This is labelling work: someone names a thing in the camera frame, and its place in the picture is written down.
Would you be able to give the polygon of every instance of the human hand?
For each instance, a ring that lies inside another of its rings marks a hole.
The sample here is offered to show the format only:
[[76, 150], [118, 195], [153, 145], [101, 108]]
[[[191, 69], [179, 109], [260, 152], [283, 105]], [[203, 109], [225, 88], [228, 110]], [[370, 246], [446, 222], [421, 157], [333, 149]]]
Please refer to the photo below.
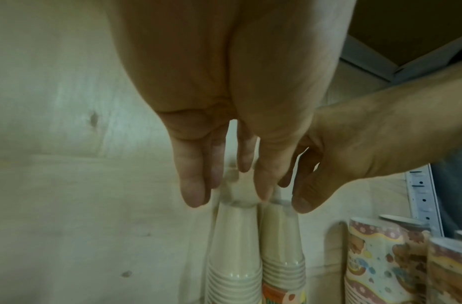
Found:
[[121, 60], [171, 139], [184, 201], [219, 186], [226, 134], [238, 119], [238, 168], [267, 200], [322, 99], [355, 1], [115, 0]]
[[307, 213], [345, 183], [412, 170], [461, 146], [462, 64], [317, 109], [279, 185], [289, 185], [294, 163], [303, 153], [294, 180], [293, 205]]

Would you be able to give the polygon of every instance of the fingernail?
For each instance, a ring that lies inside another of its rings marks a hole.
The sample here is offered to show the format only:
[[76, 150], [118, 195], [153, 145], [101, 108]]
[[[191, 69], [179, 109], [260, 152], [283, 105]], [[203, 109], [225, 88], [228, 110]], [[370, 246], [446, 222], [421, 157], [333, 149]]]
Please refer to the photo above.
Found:
[[308, 203], [305, 199], [298, 197], [298, 196], [292, 197], [292, 206], [298, 213], [302, 213], [302, 214], [309, 213], [313, 210], [310, 203]]

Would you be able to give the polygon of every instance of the metal bracket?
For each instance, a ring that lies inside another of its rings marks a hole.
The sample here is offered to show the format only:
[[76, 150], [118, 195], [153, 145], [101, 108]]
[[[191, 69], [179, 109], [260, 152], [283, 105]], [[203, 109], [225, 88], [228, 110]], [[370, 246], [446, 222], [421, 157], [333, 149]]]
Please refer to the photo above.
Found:
[[430, 165], [406, 172], [407, 192], [413, 218], [428, 222], [434, 236], [443, 236], [441, 213]]

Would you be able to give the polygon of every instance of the wooden surface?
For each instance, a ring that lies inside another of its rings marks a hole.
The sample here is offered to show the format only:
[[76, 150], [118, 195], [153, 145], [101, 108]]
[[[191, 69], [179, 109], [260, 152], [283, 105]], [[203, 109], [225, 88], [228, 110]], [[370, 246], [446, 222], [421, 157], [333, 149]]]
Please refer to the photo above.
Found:
[[462, 36], [462, 0], [358, 0], [349, 34], [400, 66]]
[[[324, 103], [385, 85], [340, 64]], [[0, 304], [198, 301], [215, 200], [182, 202], [167, 134], [99, 5], [0, 0]], [[342, 300], [345, 222], [380, 213], [409, 214], [403, 175], [348, 184], [301, 216], [309, 303]]]

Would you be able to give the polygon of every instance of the orange label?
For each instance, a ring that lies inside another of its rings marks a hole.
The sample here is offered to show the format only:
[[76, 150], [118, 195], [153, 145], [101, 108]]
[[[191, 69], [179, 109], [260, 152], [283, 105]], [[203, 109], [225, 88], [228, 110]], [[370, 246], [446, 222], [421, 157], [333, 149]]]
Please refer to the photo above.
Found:
[[283, 290], [262, 282], [263, 304], [305, 304], [304, 287], [297, 290]]

